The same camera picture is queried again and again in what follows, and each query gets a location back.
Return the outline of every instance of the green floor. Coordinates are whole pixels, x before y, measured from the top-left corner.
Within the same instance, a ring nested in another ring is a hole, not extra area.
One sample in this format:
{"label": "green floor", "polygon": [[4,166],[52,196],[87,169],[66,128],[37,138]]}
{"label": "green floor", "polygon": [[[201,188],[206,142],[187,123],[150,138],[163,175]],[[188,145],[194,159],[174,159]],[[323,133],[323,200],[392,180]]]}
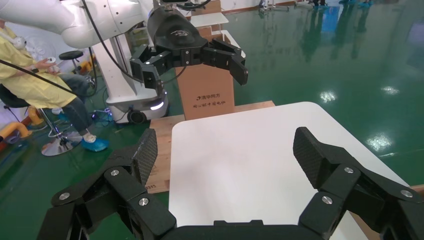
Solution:
{"label": "green floor", "polygon": [[[291,8],[227,16],[224,28],[247,54],[249,68],[248,84],[235,85],[236,104],[315,102],[406,182],[424,184],[424,1],[381,1],[366,10],[329,5],[334,7],[323,13]],[[171,115],[182,114],[177,85],[167,91]],[[103,108],[102,93],[87,106]],[[110,140],[100,153],[77,147],[43,157],[47,139],[37,133],[2,152],[1,239],[35,239],[56,192],[98,170],[113,150],[134,144],[148,127],[98,126],[96,134]],[[168,202],[167,193],[158,197]],[[113,216],[91,239],[133,237]]]}

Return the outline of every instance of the wooden board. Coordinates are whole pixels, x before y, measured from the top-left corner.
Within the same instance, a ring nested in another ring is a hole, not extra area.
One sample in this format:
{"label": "wooden board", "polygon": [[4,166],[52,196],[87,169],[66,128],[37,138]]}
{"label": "wooden board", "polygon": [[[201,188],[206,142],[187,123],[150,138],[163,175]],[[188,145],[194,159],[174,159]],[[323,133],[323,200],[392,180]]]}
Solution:
{"label": "wooden board", "polygon": [[[244,112],[270,107],[275,107],[275,104],[272,101],[265,101],[236,106],[235,111]],[[170,190],[172,128],[182,121],[185,121],[184,115],[154,119],[150,123],[150,128],[156,130],[158,150],[156,163],[146,184],[146,188],[150,194]]]}

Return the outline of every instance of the black stool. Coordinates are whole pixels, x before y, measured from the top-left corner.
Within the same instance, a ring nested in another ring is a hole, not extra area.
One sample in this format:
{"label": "black stool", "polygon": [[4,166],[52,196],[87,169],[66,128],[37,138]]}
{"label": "black stool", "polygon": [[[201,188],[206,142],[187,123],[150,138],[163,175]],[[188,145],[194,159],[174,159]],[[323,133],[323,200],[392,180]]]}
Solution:
{"label": "black stool", "polygon": [[84,55],[82,51],[75,50],[75,51],[67,51],[59,55],[60,60],[72,60],[73,66],[75,67],[75,73],[80,74],[80,70],[78,69],[77,64],[75,61],[78,62],[77,58],[80,58]]}
{"label": "black stool", "polygon": [[[3,86],[3,84],[0,84],[0,100],[3,101],[3,103],[9,108],[17,109],[30,106],[30,104],[28,104],[25,100],[20,99],[11,93],[11,91]],[[43,109],[38,109],[38,112],[46,124],[50,127],[50,133],[48,134],[48,137],[54,138],[54,140],[42,147],[41,153],[44,156],[52,157],[66,153],[72,150],[81,142],[81,140],[83,140],[83,137],[76,131],[69,133],[59,132],[58,127],[49,118]]]}

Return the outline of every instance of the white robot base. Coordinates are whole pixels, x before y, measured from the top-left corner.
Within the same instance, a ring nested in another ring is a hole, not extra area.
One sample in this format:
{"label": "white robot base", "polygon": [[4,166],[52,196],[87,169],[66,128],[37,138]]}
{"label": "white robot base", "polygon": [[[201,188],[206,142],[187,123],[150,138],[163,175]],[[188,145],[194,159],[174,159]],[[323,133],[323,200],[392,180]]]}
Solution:
{"label": "white robot base", "polygon": [[112,113],[117,124],[140,124],[145,121],[160,119],[168,114],[169,107],[167,96],[157,104],[150,106],[145,106],[140,101],[113,103],[109,99],[106,104],[109,106],[110,113]]}

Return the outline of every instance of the white tabletop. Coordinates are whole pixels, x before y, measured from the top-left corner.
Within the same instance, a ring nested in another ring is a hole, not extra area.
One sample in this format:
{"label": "white tabletop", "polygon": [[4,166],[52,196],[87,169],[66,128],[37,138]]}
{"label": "white tabletop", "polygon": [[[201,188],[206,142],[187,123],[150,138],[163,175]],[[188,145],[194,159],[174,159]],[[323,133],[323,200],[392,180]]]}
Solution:
{"label": "white tabletop", "polygon": [[[298,127],[408,186],[315,103],[184,121],[172,130],[169,210],[177,225],[213,225],[214,220],[296,225],[317,192],[293,155]],[[352,239],[367,238],[347,213],[331,240]]]}
{"label": "white tabletop", "polygon": [[191,16],[190,20],[191,24],[196,28],[212,26],[217,24],[226,24],[228,23],[228,19],[221,13],[209,13],[197,16]]}

